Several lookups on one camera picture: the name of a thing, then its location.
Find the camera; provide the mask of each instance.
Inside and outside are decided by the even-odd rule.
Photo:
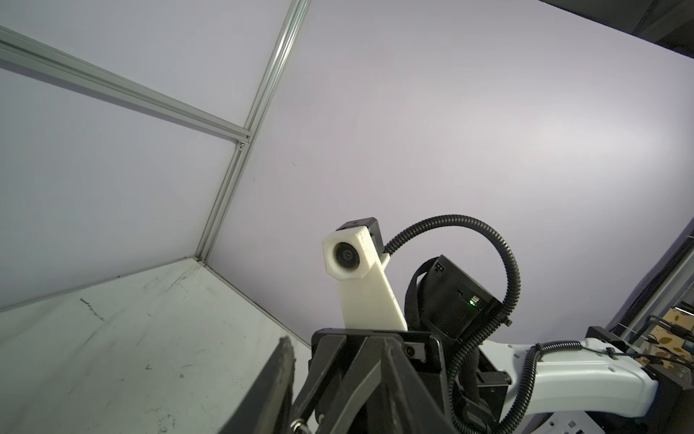
[[[353,245],[341,242],[335,246],[335,260],[344,268],[356,268],[359,266],[359,253]]]

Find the scuff mark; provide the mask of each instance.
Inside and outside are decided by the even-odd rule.
[[[90,340],[92,340],[92,338],[94,337],[94,335],[96,335],[96,332],[97,332],[97,331],[99,331],[99,329],[96,329],[96,330],[87,338],[87,340],[85,341],[85,343],[82,344],[82,346],[85,346],[85,345],[87,344],[87,342],[89,342]]]
[[[103,321],[103,322],[106,322],[106,320],[105,320],[101,315],[99,315],[98,313],[96,313],[96,312],[94,311],[94,308],[92,307],[91,304],[89,304],[88,302],[86,302],[86,300],[84,300],[84,299],[80,299],[80,301],[81,301],[82,303],[84,303],[84,304],[87,305],[87,307],[89,308],[89,310],[92,311],[92,313],[94,314],[95,317],[99,318],[99,319],[100,319],[101,321]]]

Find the white backdrop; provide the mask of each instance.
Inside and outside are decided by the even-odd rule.
[[[190,256],[233,145],[0,69],[0,307]]]
[[[0,26],[243,126],[291,0],[3,0]]]
[[[694,60],[535,0],[315,1],[210,265],[304,339],[341,326],[321,239],[377,217],[384,241],[472,215],[523,291],[499,340],[606,324],[694,215]],[[387,275],[402,303],[446,254],[498,298],[501,261],[461,228]]]

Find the black cable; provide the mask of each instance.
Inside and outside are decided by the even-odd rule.
[[[485,339],[494,333],[494,331],[499,328],[501,324],[508,321],[509,315],[516,307],[518,298],[521,295],[521,275],[518,271],[518,264],[516,263],[514,254],[501,235],[499,235],[499,233],[488,224],[466,215],[439,215],[438,217],[422,220],[421,222],[415,223],[397,234],[392,240],[390,240],[390,242],[388,242],[388,244],[386,244],[384,250],[390,255],[393,255],[393,253],[395,253],[404,243],[410,241],[417,235],[445,226],[462,226],[464,228],[473,229],[488,239],[501,256],[501,261],[503,261],[504,268],[506,269],[507,279],[506,296],[502,302],[501,309],[499,309],[499,311],[489,320],[489,322],[475,331],[465,342],[462,342],[460,350],[458,350],[458,352],[453,356],[451,366],[448,370],[448,399],[452,404],[455,378],[460,372],[463,362],[465,359],[467,359],[472,350],[477,348]],[[514,416],[512,419],[515,421],[516,425],[513,426],[510,431],[494,431],[495,433],[512,433],[523,418],[523,415],[517,417],[518,415],[516,413],[509,412],[504,420],[509,419],[510,415]],[[456,428],[458,428],[458,430],[462,433],[477,432],[476,430],[470,431],[472,428],[466,426],[455,414],[455,412],[452,412],[452,420]]]
[[[653,354],[642,354],[642,353],[614,353],[612,351],[601,351],[597,349],[592,349],[592,348],[583,348],[588,351],[592,351],[594,353],[598,354],[605,354],[607,356],[626,356],[626,357],[632,357],[632,358],[647,358],[649,360],[666,360],[670,363],[677,363],[678,365],[685,366],[691,370],[694,371],[694,363],[687,362],[686,360],[677,360],[676,358],[673,357],[665,357],[665,356],[655,356]]]

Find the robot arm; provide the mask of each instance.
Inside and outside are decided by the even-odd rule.
[[[346,328],[407,330],[384,273],[390,256],[379,254],[380,239],[378,223],[372,218],[348,222],[323,241],[325,268],[338,281]],[[449,289],[441,286],[439,290]],[[432,328],[434,334],[440,332]],[[446,336],[441,336],[441,340],[445,342]],[[620,352],[595,338],[585,339],[582,346]],[[501,418],[516,399],[525,354],[531,347],[490,340],[480,345],[484,357],[498,372],[506,374],[509,381]],[[631,358],[592,351],[561,351],[544,355],[537,364],[526,414],[582,410],[642,417],[650,408],[657,388],[658,382]]]
[[[403,315],[384,273],[386,252],[441,226],[471,228],[494,244],[509,281],[503,302],[440,256],[415,273]],[[376,219],[355,220],[324,239],[323,254],[338,281],[347,329],[313,334],[308,376],[293,402],[293,350],[288,338],[280,340],[220,434],[310,433],[313,412],[316,434],[510,434],[534,413],[554,413],[544,433],[564,432],[564,425],[554,426],[563,416],[572,433],[583,433],[577,421],[592,422],[584,411],[629,418],[638,432],[644,426],[649,434],[690,432],[694,386],[663,365],[642,367],[631,358],[642,355],[622,353],[618,347],[628,346],[600,327],[590,327],[581,342],[485,340],[510,325],[520,279],[506,242],[479,220],[433,217],[385,247]]]

